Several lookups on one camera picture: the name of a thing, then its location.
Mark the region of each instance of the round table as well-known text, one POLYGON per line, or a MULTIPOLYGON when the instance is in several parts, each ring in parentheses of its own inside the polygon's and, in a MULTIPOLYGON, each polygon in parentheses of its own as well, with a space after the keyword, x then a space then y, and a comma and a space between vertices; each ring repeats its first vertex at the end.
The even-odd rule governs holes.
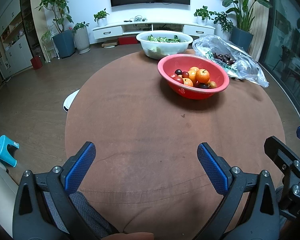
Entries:
POLYGON ((281 172, 263 144, 272 135, 285 142, 284 131, 262 87, 230 80, 225 91, 190 100, 172 91, 157 64, 137 52, 96 72, 69 109, 66 154, 86 141, 96 145, 80 191, 119 231, 192 239, 222 199, 197 159, 198 145, 208 142, 244 172, 270 171, 277 186, 281 172))

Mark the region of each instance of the white tv cabinet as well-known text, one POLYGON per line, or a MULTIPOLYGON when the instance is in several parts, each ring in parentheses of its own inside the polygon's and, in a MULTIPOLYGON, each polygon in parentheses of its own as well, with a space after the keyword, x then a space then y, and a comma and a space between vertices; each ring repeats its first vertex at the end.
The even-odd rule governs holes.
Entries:
POLYGON ((214 34, 215 28, 203 26, 197 23, 181 23, 171 21, 146 21, 146 22, 116 22, 109 23, 103 27, 92 29, 95 39, 110 38, 122 35, 139 34, 145 31, 153 31, 158 28, 170 27, 176 31, 190 36, 200 36, 202 34, 214 34))

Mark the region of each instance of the hand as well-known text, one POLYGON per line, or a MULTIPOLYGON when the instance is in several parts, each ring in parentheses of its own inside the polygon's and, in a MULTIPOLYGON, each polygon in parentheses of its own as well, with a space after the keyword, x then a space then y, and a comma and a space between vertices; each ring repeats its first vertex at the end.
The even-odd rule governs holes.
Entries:
POLYGON ((152 233, 137 232, 131 234, 113 234, 109 235, 102 240, 154 240, 152 233))

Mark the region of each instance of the wooden floor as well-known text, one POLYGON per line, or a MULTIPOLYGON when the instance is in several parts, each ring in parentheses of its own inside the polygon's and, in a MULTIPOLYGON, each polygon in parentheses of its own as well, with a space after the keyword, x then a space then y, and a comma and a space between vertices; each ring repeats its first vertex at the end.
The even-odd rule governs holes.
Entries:
MULTIPOLYGON (((20 73, 2 87, 0 135, 5 134, 20 144, 20 149, 15 152, 18 165, 8 167, 17 183, 27 169, 34 173, 47 172, 66 161, 66 112, 63 110, 66 97, 109 62, 140 50, 140 44, 112 49, 91 46, 88 53, 53 59, 39 70, 20 73)), ((300 155, 300 141, 295 136, 300 119, 277 83, 267 73, 265 75, 270 82, 265 91, 282 119, 286 144, 300 155)))

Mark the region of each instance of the sliding glass door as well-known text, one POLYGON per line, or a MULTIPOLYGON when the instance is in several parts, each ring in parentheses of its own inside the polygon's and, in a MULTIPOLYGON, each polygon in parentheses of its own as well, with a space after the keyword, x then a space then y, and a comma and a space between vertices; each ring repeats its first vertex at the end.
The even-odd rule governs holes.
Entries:
POLYGON ((296 0, 271 3, 259 62, 276 78, 300 113, 300 5, 296 0))

